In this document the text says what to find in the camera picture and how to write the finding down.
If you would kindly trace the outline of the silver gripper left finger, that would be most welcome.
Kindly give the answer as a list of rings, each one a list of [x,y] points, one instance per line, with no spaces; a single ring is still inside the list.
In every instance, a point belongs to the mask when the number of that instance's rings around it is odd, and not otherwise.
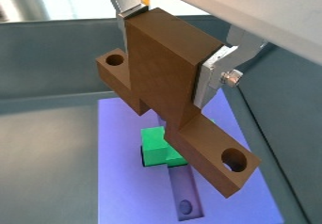
[[[141,0],[111,0],[117,10],[118,27],[123,35],[123,42],[127,42],[126,20],[149,10]]]

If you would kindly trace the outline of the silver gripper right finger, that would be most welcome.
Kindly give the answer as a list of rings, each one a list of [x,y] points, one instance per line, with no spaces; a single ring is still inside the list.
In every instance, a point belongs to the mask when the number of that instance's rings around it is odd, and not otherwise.
[[[203,108],[222,85],[237,87],[243,73],[237,67],[251,60],[268,45],[268,41],[245,29],[231,26],[226,41],[201,67],[194,95],[194,105]]]

